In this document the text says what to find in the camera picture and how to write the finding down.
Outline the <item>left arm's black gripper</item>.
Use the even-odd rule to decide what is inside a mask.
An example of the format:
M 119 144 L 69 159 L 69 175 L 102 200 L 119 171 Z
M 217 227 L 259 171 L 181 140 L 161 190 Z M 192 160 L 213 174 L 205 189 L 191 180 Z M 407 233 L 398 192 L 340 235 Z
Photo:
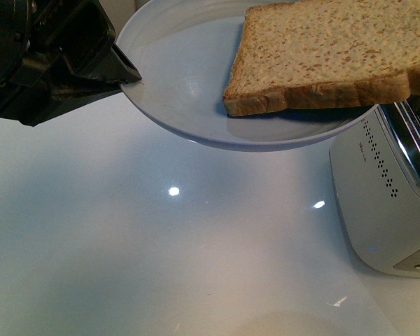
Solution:
M 141 74 L 98 1 L 0 1 L 0 118 L 36 126 L 116 93 Z

